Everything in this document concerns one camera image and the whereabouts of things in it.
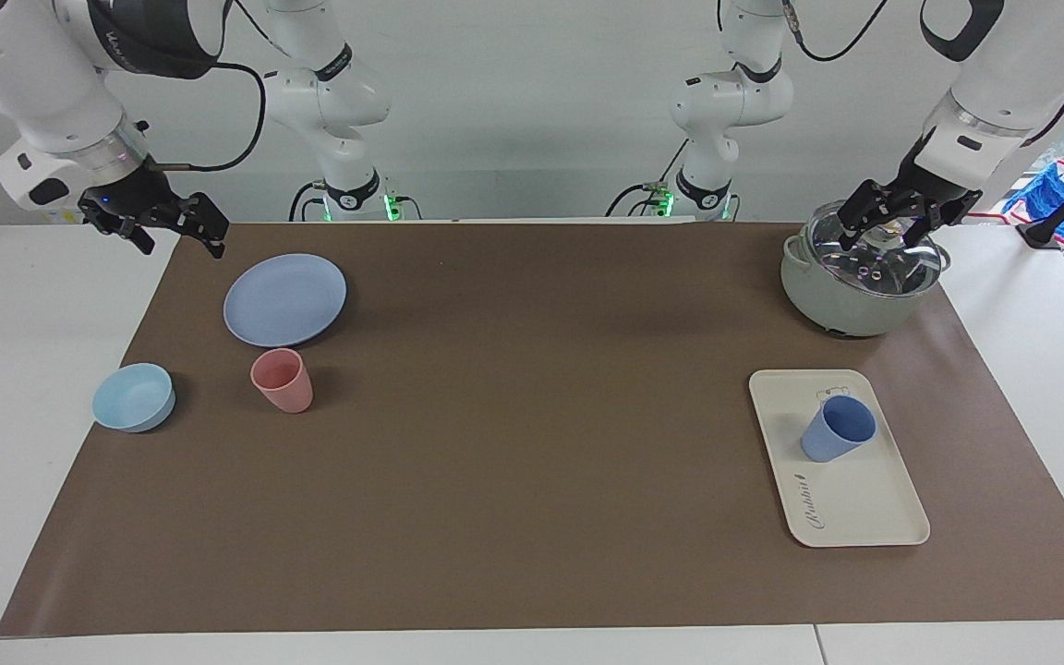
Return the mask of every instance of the pot lid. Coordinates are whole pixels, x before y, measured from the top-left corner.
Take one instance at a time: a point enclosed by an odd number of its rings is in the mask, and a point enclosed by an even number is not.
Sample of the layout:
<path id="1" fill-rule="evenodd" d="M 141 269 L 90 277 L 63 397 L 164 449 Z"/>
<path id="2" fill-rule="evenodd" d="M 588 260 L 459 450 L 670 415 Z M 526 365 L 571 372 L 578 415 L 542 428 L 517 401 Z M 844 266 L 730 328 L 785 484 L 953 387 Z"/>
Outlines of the pot lid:
<path id="1" fill-rule="evenodd" d="M 924 238 L 916 248 L 908 248 L 902 239 L 914 219 L 870 228 L 852 249 L 844 249 L 839 244 L 844 225 L 836 215 L 843 204 L 820 206 L 803 228 L 810 255 L 819 265 L 854 289 L 882 298 L 913 296 L 934 286 L 945 265 L 937 246 Z"/>

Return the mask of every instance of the cup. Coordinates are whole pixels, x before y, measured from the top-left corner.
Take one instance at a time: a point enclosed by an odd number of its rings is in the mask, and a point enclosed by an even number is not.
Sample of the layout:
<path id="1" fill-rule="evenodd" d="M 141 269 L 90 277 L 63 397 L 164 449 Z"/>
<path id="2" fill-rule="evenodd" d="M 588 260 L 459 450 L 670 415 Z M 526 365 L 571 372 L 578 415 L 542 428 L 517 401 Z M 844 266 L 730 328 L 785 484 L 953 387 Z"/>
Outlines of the cup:
<path id="1" fill-rule="evenodd" d="M 815 462 L 831 462 L 872 440 L 878 419 L 852 396 L 829 397 L 802 433 L 802 451 Z"/>
<path id="2" fill-rule="evenodd" d="M 249 378 L 265 399 L 283 412 L 304 412 L 314 400 L 306 365 L 296 350 L 273 349 L 262 353 L 262 358 L 253 362 Z"/>

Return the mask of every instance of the brown paper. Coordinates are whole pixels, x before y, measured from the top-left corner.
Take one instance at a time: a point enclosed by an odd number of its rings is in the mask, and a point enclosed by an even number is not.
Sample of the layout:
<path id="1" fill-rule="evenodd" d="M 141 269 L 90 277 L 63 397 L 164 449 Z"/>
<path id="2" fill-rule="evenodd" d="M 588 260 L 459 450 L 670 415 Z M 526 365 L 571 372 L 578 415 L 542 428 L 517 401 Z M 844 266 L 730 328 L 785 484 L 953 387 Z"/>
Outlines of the brown paper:
<path id="1" fill-rule="evenodd" d="M 1064 619 L 1064 501 L 953 309 L 818 332 L 776 225 L 233 228 L 174 249 L 126 362 L 160 429 L 95 427 L 0 635 Z M 243 270 L 330 257 L 350 298 L 284 416 L 225 329 Z M 747 379 L 868 376 L 933 534 L 808 549 Z"/>

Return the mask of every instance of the plate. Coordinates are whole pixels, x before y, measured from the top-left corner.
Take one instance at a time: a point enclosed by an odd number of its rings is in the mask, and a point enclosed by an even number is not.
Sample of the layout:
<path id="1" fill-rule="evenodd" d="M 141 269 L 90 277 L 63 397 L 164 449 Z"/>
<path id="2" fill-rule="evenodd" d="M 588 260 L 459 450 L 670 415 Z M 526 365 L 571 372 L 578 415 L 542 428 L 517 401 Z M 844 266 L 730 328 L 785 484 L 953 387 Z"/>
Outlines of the plate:
<path id="1" fill-rule="evenodd" d="M 347 280 L 336 265 L 314 254 L 282 254 L 233 282 L 225 326 L 254 347 L 292 347 L 323 332 L 346 300 Z"/>
<path id="2" fill-rule="evenodd" d="M 917 546 L 930 521 L 872 384 L 851 369 L 766 369 L 750 395 L 791 535 L 808 547 Z M 853 396 L 878 419 L 871 442 L 828 463 L 799 438 L 828 397 Z"/>

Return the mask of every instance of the blue cup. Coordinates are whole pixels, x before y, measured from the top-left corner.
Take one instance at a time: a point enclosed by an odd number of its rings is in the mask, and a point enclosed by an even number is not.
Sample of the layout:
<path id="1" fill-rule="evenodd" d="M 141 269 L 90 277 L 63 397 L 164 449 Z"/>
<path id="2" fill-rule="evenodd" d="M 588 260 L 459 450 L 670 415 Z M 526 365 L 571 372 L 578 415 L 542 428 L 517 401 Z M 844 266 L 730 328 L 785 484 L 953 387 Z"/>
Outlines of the blue cup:
<path id="1" fill-rule="evenodd" d="M 878 419 L 857 397 L 833 396 L 820 404 L 802 433 L 802 451 L 815 462 L 831 462 L 872 440 Z"/>

